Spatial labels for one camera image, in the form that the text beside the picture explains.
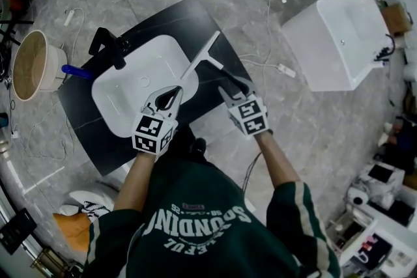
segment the blue handle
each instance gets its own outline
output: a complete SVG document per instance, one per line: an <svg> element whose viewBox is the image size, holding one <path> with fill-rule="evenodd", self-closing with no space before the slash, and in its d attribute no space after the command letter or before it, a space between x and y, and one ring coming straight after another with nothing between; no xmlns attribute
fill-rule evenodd
<svg viewBox="0 0 417 278"><path fill-rule="evenodd" d="M61 70L64 73L72 74L73 76L83 77L84 79L94 79L93 73L83 68L75 67L72 65L63 65Z"/></svg>

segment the white sink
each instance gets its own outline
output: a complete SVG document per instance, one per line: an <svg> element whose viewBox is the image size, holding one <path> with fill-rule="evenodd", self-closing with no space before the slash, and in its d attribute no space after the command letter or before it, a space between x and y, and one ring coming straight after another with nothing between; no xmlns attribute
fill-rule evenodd
<svg viewBox="0 0 417 278"><path fill-rule="evenodd" d="M141 111L149 95L167 86L181 86L182 104L193 97L198 76L193 71L185 80L180 77L190 61L170 36L160 35L143 44L124 60L126 66L114 66L98 77L91 89L93 100L109 129L118 137L132 136L136 113Z"/></svg>

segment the black faucet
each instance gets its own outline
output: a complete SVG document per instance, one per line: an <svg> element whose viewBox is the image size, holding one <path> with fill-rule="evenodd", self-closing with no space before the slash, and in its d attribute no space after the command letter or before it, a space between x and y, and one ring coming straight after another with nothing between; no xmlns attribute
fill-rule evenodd
<svg viewBox="0 0 417 278"><path fill-rule="evenodd" d="M98 28L90 45L89 54L97 56L100 51L100 47L104 46L104 53L111 57L111 61L115 66L116 70L121 70L126 66L122 54L122 45L119 38L109 32L106 28Z"/></svg>

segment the marble floor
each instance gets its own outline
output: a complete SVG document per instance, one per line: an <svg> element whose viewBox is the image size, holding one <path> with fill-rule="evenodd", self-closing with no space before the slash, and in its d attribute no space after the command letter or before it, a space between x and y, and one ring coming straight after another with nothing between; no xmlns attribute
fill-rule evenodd
<svg viewBox="0 0 417 278"><path fill-rule="evenodd" d="M97 28L106 27L120 35L177 1L180 0L34 0L27 18L33 17L35 24L18 31L18 38L22 39L31 29L42 29L54 38L53 43L58 46L64 43L72 63L81 66L90 57L88 49ZM265 58L270 53L270 64L282 63L296 72L296 77L291 78L273 68L263 71L259 66L245 63L258 91L266 94L274 137L310 185L318 210L328 222L343 210L345 191L357 170L375 152L383 123L393 120L401 111L405 90L401 79L403 58L397 55L389 67L372 71L353 92L311 92L281 33L281 26L316 0L202 1L239 55L256 54ZM81 12L77 11L70 27L64 27L67 13L73 8L83 9L85 22L71 56L82 23ZM247 59L264 61L259 57ZM0 99L3 111L8 113L9 96L3 86ZM32 131L28 143L33 125L59 100L56 93L38 94L25 103L14 100L12 124L20 132L20 138L11 139L10 128L3 131L10 148L0 160L1 179L16 206L27 207L38 223L35 234L65 258L83 262L85 254L67 246L51 214L58 211L67 191L94 181L120 187L126 171L119 169L106 177L100 176L70 125L67 128L60 104ZM229 122L225 106L194 122L192 129L207 140L208 160L241 184L247 166L259 149ZM261 158L246 193L261 221L265 221L272 190Z"/></svg>

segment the jacket sleeve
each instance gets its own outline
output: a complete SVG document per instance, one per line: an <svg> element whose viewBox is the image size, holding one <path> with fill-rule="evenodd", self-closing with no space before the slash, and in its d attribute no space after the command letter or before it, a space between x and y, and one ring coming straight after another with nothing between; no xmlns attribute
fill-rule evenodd
<svg viewBox="0 0 417 278"><path fill-rule="evenodd" d="M143 223L135 210L113 211L90 225L83 277L117 277L127 262L130 240Z"/></svg>
<svg viewBox="0 0 417 278"><path fill-rule="evenodd" d="M303 182L278 186L266 212L266 227L300 261L312 277L341 277L338 258L330 248L311 193Z"/></svg>

